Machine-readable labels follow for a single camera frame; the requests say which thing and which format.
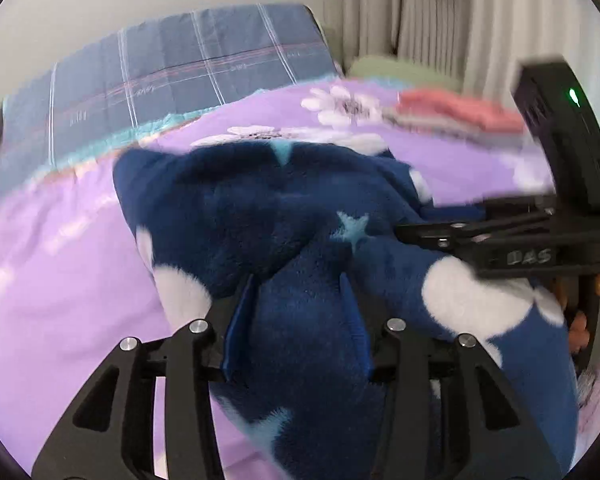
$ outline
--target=metal screw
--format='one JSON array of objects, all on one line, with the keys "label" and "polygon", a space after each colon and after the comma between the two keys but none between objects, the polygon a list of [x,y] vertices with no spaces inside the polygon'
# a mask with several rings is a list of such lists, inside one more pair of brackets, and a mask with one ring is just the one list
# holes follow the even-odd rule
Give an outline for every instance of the metal screw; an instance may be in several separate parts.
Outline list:
[{"label": "metal screw", "polygon": [[490,234],[483,234],[483,235],[474,236],[474,238],[472,238],[472,239],[473,239],[474,242],[476,242],[477,244],[479,244],[480,242],[488,240],[489,238],[491,238]]},{"label": "metal screw", "polygon": [[465,348],[473,348],[478,344],[478,340],[471,334],[460,334],[458,336],[458,342],[460,343],[460,346]]},{"label": "metal screw", "polygon": [[392,317],[386,322],[386,327],[391,330],[391,332],[402,332],[405,328],[407,328],[407,324],[399,317]]},{"label": "metal screw", "polygon": [[138,346],[138,339],[135,337],[125,337],[122,341],[120,341],[120,349],[128,352],[129,350],[133,350],[136,346]]},{"label": "metal screw", "polygon": [[209,328],[209,323],[204,319],[197,319],[189,323],[189,330],[193,334],[202,334],[207,328]]}]

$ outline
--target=blue blanket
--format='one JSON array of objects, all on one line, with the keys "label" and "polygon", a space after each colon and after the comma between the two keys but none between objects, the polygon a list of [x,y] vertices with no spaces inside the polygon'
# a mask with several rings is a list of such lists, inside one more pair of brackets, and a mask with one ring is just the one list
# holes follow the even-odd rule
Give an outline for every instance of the blue blanket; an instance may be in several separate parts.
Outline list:
[{"label": "blue blanket", "polygon": [[567,471],[577,406],[560,307],[527,280],[481,282],[452,256],[398,242],[397,222],[435,209],[390,153],[288,140],[131,150],[114,182],[174,330],[260,278],[240,381],[212,393],[285,477],[363,480],[372,466],[384,388],[367,381],[344,270],[429,335],[475,334]]}]

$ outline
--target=purple bed sheet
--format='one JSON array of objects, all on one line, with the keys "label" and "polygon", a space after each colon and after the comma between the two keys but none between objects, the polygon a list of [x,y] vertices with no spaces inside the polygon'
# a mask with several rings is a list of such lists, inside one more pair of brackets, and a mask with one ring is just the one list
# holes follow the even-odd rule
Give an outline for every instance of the purple bed sheet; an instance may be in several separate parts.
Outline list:
[{"label": "purple bed sheet", "polygon": [[[420,171],[438,204],[551,187],[538,146],[493,151],[400,130],[378,114],[396,99],[393,90],[349,80],[263,92],[150,147],[185,152],[208,136],[378,134],[396,158]],[[347,108],[357,110],[353,117],[341,113],[343,102],[358,104]],[[80,177],[19,190],[0,205],[0,439],[28,472],[68,403],[120,339],[170,334],[120,211],[112,165],[104,160]],[[229,478],[281,478],[215,404],[214,420]],[[161,423],[158,412],[158,455]]]}]

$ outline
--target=gray curtain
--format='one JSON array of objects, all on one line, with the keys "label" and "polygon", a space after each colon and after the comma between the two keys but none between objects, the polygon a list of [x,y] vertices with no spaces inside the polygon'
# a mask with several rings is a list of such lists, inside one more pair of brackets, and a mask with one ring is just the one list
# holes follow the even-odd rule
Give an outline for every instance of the gray curtain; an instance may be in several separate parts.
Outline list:
[{"label": "gray curtain", "polygon": [[345,69],[378,54],[461,78],[470,7],[470,0],[325,0],[325,34]]}]

